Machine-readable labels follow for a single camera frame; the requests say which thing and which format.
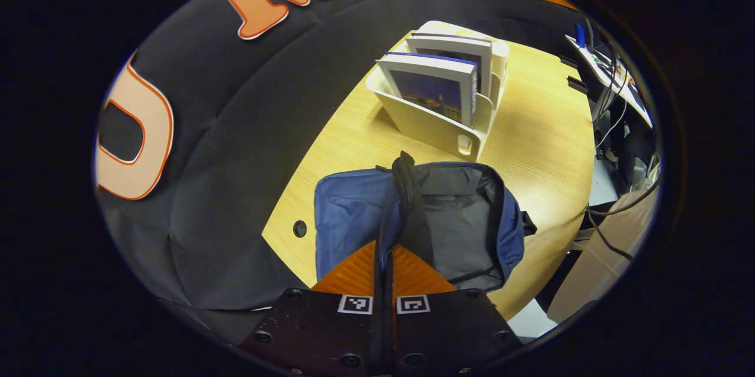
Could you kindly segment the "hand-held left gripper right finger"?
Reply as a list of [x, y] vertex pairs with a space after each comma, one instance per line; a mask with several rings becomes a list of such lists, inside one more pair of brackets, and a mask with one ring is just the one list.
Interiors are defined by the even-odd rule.
[[393, 376], [481, 376], [521, 348], [481, 289], [457, 289], [417, 254], [389, 254]]

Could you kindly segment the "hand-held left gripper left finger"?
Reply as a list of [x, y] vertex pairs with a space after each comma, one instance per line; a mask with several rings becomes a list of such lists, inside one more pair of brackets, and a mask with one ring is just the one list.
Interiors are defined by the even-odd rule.
[[368, 242], [311, 289], [283, 291], [240, 348], [288, 376], [383, 375], [383, 282]]

